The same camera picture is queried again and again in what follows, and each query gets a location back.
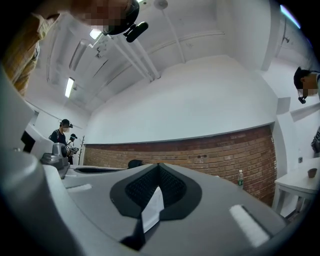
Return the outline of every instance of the plastic bottle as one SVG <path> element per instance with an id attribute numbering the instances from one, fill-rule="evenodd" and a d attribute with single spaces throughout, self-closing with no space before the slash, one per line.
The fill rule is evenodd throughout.
<path id="1" fill-rule="evenodd" d="M 244 174 L 242 173 L 242 170 L 239 170 L 238 186 L 239 186 L 239 188 L 241 188 L 241 189 L 244 188 Z"/>
<path id="2" fill-rule="evenodd" d="M 303 158 L 302 158 L 302 153 L 301 150 L 299 148 L 299 158 L 298 158 L 298 163 L 301 164 L 303 162 Z"/>

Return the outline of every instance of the white desk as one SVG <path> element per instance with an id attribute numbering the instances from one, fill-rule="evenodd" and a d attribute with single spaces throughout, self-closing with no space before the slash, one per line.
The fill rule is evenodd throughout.
<path id="1" fill-rule="evenodd" d="M 309 178 L 308 170 L 312 168 L 317 168 L 318 170 L 314 178 Z M 307 159 L 305 162 L 299 163 L 298 168 L 293 169 L 275 181 L 275 189 L 278 190 L 279 193 L 272 208 L 280 214 L 286 193 L 312 200 L 318 193 L 319 188 L 320 157 Z"/>

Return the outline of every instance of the ceiling light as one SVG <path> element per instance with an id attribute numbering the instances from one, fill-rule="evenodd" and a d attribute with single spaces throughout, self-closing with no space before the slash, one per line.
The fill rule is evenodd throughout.
<path id="1" fill-rule="evenodd" d="M 90 37 L 92 37 L 94 40 L 97 39 L 97 37 L 101 34 L 101 31 L 99 29 L 92 29 L 90 32 Z"/>
<path id="2" fill-rule="evenodd" d="M 66 89 L 65 89 L 65 96 L 67 98 L 69 98 L 70 93 L 71 93 L 71 89 L 72 89 L 72 85 L 74 84 L 74 81 L 71 77 L 68 79 L 68 83 L 66 84 Z"/>
<path id="3" fill-rule="evenodd" d="M 280 5 L 281 12 L 289 19 L 291 20 L 299 29 L 301 28 L 300 24 L 298 21 L 292 16 L 292 14 L 283 6 Z"/>

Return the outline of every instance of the white pipe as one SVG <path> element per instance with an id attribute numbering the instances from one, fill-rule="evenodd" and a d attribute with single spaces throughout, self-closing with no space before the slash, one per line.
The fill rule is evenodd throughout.
<path id="1" fill-rule="evenodd" d="M 137 66 L 137 64 L 134 63 L 134 61 L 125 53 L 124 50 L 121 49 L 119 45 L 116 44 L 114 39 L 110 35 L 107 35 L 107 37 L 109 37 L 110 41 L 114 44 L 118 51 L 132 64 L 132 66 L 140 73 L 140 75 L 144 78 L 147 78 L 147 76 L 142 72 L 142 70 Z"/>
<path id="2" fill-rule="evenodd" d="M 155 65 L 152 63 L 151 59 L 149 58 L 149 55 L 147 54 L 147 52 L 145 51 L 145 49 L 142 47 L 142 45 L 140 44 L 140 42 L 138 41 L 138 39 L 134 40 L 133 43 L 135 44 L 135 46 L 139 49 L 139 51 L 142 53 L 142 56 L 144 57 L 144 59 L 146 60 L 146 62 L 150 65 L 150 68 L 152 70 L 152 72 L 155 74 L 155 77 L 157 79 L 159 79 L 161 76 L 159 74 L 159 72 L 157 71 Z"/>
<path id="3" fill-rule="evenodd" d="M 122 41 L 124 47 L 131 53 L 131 55 L 133 56 L 133 58 L 135 59 L 136 62 L 138 62 L 138 64 L 140 65 L 140 67 L 142 67 L 142 69 L 144 70 L 146 76 L 149 78 L 150 82 L 152 82 L 154 79 L 153 77 L 150 75 L 148 69 L 146 68 L 146 66 L 143 64 L 143 62 L 141 61 L 141 59 L 138 57 L 138 55 L 135 53 L 135 51 L 131 48 L 131 46 L 128 44 L 127 40 L 125 40 L 124 37 L 120 37 L 120 40 Z"/>
<path id="4" fill-rule="evenodd" d="M 56 23 L 53 25 L 53 31 L 51 33 L 51 37 L 50 37 L 50 53 L 46 59 L 46 81 L 49 82 L 50 81 L 50 67 L 51 67 L 51 56 L 53 55 L 53 52 L 54 52 L 54 48 L 55 48 L 55 43 L 56 43 L 56 40 L 57 40 L 57 35 L 58 35 L 58 32 L 60 30 L 60 24 L 61 24 L 61 21 L 63 19 L 65 19 L 66 16 L 62 16 L 60 17 Z"/>
<path id="5" fill-rule="evenodd" d="M 163 16 L 166 18 L 166 20 L 167 20 L 168 23 L 169 23 L 169 26 L 170 26 L 171 31 L 172 31 L 172 33 L 173 33 L 173 36 L 174 36 L 176 45 L 178 46 L 178 49 L 179 49 L 182 62 L 183 62 L 183 63 L 186 63 L 186 59 L 185 59 L 184 53 L 182 52 L 182 48 L 181 48 L 181 45 L 180 45 L 180 42 L 179 42 L 177 33 L 176 33 L 176 31 L 175 31 L 175 28 L 174 28 L 174 26 L 172 25 L 171 20 L 169 19 L 169 16 L 165 13 L 165 11 L 164 11 L 164 10 L 161 10 L 161 11 L 162 11 Z"/>

